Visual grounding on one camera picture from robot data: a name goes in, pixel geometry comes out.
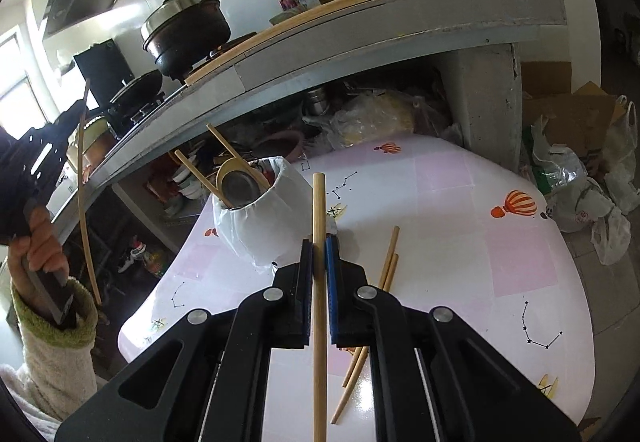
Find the black tool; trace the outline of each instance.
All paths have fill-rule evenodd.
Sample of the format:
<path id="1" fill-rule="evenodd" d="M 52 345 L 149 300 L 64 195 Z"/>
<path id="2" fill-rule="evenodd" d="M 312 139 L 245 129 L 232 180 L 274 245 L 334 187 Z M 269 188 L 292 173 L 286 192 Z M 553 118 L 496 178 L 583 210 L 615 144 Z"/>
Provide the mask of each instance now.
<path id="1" fill-rule="evenodd" d="M 367 285 L 360 266 L 340 259 L 335 236 L 326 252 L 332 341 L 370 346 L 378 442 L 580 440 L 449 308 L 412 310 Z M 311 275 L 305 241 L 300 262 L 236 310 L 190 311 L 65 420 L 56 442 L 259 442 L 271 349 L 309 342 Z"/>
<path id="2" fill-rule="evenodd" d="M 309 343 L 312 244 L 236 310 L 192 310 L 65 420 L 56 442 L 255 441 L 272 348 Z"/>
<path id="3" fill-rule="evenodd" d="M 8 245 L 16 236 L 31 234 L 31 212 L 49 202 L 66 162 L 68 138 L 85 109 L 84 102 L 76 101 L 55 123 L 39 130 L 31 128 L 18 140 L 4 130 L 0 132 L 0 243 Z M 41 270 L 26 273 L 45 299 L 56 324 L 73 327 L 75 314 L 68 314 L 73 295 L 59 276 Z"/>

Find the wooden cutting board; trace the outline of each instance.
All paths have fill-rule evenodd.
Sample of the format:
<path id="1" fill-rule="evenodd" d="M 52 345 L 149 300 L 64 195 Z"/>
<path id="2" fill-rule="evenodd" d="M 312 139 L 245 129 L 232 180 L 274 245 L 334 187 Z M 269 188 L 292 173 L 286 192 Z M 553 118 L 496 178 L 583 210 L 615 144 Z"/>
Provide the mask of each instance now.
<path id="1" fill-rule="evenodd" d="M 325 3 L 324 5 L 314 7 L 306 12 L 293 16 L 292 18 L 289 18 L 282 23 L 274 25 L 271 28 L 263 30 L 262 32 L 258 32 L 258 34 L 249 38 L 247 41 L 244 41 L 238 46 L 233 47 L 231 50 L 215 58 L 213 61 L 204 64 L 199 69 L 192 72 L 185 79 L 185 83 L 187 86 L 193 85 L 193 83 L 199 81 L 207 74 L 213 72 L 213 70 L 220 68 L 228 61 L 235 59 L 240 54 L 251 50 L 251 48 L 259 45 L 260 43 L 264 43 L 268 39 L 276 37 L 277 35 L 282 34 L 287 30 L 291 30 L 292 28 L 296 28 L 297 26 L 300 26 L 322 16 L 326 16 L 327 14 L 330 14 L 332 12 L 336 12 L 353 5 L 358 5 L 359 3 L 370 1 L 371 0 L 334 0 L 333 2 Z"/>

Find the fingers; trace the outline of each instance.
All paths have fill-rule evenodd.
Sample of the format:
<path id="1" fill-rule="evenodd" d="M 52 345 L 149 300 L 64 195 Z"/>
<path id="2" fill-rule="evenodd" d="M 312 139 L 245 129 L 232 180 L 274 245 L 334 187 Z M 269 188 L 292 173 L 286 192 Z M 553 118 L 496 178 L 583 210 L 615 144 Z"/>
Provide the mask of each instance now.
<path id="1" fill-rule="evenodd" d="M 14 238 L 9 244 L 9 253 L 7 254 L 9 262 L 17 260 L 18 263 L 20 263 L 21 257 L 29 252 L 30 247 L 30 237 L 24 236 L 22 238 Z"/>
<path id="2" fill-rule="evenodd" d="M 49 220 L 39 223 L 35 228 L 31 228 L 31 246 L 29 248 L 29 254 L 33 254 L 51 237 L 53 237 L 53 225 Z"/>
<path id="3" fill-rule="evenodd" d="M 33 232 L 37 227 L 44 223 L 50 223 L 49 210 L 46 207 L 36 207 L 29 216 L 29 228 Z"/>
<path id="4" fill-rule="evenodd" d="M 9 252 L 7 254 L 7 267 L 11 280 L 14 282 L 15 289 L 23 299 L 28 300 L 33 295 L 34 288 L 31 284 L 27 273 L 22 268 L 22 257 L 28 252 L 31 245 L 31 239 L 26 236 L 24 238 L 15 238 L 9 244 Z"/>
<path id="5" fill-rule="evenodd" d="M 51 256 L 42 266 L 44 272 L 62 271 L 65 275 L 65 281 L 69 277 L 69 262 L 62 252 L 58 252 Z"/>
<path id="6" fill-rule="evenodd" d="M 50 236 L 49 239 L 41 244 L 37 249 L 33 249 L 33 246 L 30 248 L 27 253 L 29 270 L 40 270 L 44 267 L 49 258 L 61 253 L 62 246 L 58 243 L 55 237 Z"/>

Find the floor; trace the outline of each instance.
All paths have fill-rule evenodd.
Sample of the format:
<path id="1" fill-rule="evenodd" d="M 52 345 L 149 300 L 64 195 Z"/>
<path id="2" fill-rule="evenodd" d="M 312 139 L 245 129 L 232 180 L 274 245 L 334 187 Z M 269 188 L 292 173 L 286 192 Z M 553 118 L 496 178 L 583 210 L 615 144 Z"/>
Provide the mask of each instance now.
<path id="1" fill-rule="evenodd" d="M 602 88 L 625 94 L 640 104 L 640 68 L 624 56 L 603 50 Z M 640 152 L 636 151 L 640 166 Z M 640 187 L 640 169 L 635 186 Z M 580 273 L 593 325 L 596 377 L 585 419 L 603 424 L 640 370 L 640 208 L 629 213 L 631 243 L 623 258 L 611 266 L 600 264 L 591 244 L 591 229 L 564 234 Z"/>

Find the human hand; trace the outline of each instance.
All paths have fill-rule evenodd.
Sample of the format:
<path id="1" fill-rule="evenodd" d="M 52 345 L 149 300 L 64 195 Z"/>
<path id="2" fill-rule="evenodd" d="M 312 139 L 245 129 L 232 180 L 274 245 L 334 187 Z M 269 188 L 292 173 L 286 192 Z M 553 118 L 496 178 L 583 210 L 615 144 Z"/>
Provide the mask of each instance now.
<path id="1" fill-rule="evenodd" d="M 41 269 L 44 272 L 62 271 L 65 281 L 69 276 L 69 262 L 62 252 L 60 242 L 53 235 L 53 226 L 46 208 L 37 207 L 31 212 L 29 228 L 30 237 L 15 238 L 9 244 L 7 265 L 14 287 L 22 300 L 39 316 L 51 319 L 46 301 L 31 283 L 21 259 L 26 255 L 28 270 L 33 272 Z"/>

